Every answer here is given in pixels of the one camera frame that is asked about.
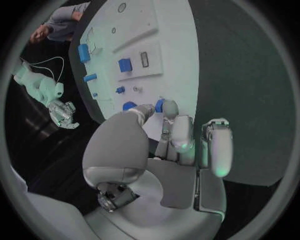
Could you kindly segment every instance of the blue switch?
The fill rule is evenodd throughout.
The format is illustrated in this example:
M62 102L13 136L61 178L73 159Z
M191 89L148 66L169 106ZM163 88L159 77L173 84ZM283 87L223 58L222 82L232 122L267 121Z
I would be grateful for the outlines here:
M162 98L162 99L159 99L157 101L157 103L155 104L155 112L157 113L162 113L163 112L163 104L165 102L165 99Z
M83 77L83 81L85 81L87 83L88 81L91 81L96 78L97 78L97 74L94 73L92 75L87 75L87 76Z
M79 57L80 57L80 62L82 64L91 60L91 56L89 53L89 47L87 44L80 44L78 46L78 53L79 53Z
M122 58L118 61L121 73L130 72L133 70L133 67L130 62L130 58Z
M126 103L123 104L123 111L126 111L128 109L132 109L132 108L134 108L136 106L137 105L134 102L128 101L128 102L126 102Z
M117 94L122 94L125 92L125 87L124 86L120 86L116 89L115 91Z

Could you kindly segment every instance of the wire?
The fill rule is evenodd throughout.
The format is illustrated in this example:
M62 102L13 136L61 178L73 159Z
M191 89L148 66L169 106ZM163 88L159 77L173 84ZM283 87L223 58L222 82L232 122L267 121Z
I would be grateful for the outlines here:
M58 83L58 81L61 79L61 76L62 76L63 71L64 71L64 67L65 67L65 60L64 60L64 58L62 58L61 56L55 56L55 57L49 58L49 59L47 59L47 60L45 60L45 61L29 63L29 65L32 66L32 67L35 67L35 68L40 68L40 69L47 69L47 70L49 70L49 71L52 73L53 80L55 80L54 74L53 74L53 72L52 72L49 68L47 68L47 67L38 67L38 66L35 66L35 65L39 65L39 64L43 64L43 63L49 62L49 61L51 61L51 60L53 60L53 59L61 59L61 60L62 60L61 71L60 71L59 77L58 77L58 79L57 79L57 81L56 81L56 83Z
M52 74L52 78L54 79L54 74L48 67L43 67L43 66L31 66L31 67L34 67L37 69L47 69L48 71L50 71L50 73Z

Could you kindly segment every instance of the person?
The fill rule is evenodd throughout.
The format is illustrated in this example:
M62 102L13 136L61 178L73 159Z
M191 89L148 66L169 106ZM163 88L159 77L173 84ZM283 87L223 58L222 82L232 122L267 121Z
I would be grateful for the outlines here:
M29 42L37 44L45 38L57 42L71 41L77 23L89 4L89 2L84 2L58 8L31 34Z

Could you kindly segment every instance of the gray shirt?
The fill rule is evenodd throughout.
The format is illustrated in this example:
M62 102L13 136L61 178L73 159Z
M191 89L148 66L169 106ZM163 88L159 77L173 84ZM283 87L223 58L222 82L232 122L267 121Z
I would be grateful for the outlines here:
M90 3L85 2L78 5L62 6L56 9L50 18L44 23L51 29L47 36L49 40L64 42L73 35L77 21L72 20L73 12L83 13Z

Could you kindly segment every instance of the person's hand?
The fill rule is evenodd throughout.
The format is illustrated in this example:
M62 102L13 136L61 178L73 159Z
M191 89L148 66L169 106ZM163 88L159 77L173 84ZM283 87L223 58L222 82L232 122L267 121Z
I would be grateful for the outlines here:
M82 13L81 12L79 12L79 11L74 11L73 13L72 13L72 20L75 20L75 21L77 21L77 22L79 22L79 20L81 19L81 17L82 17Z

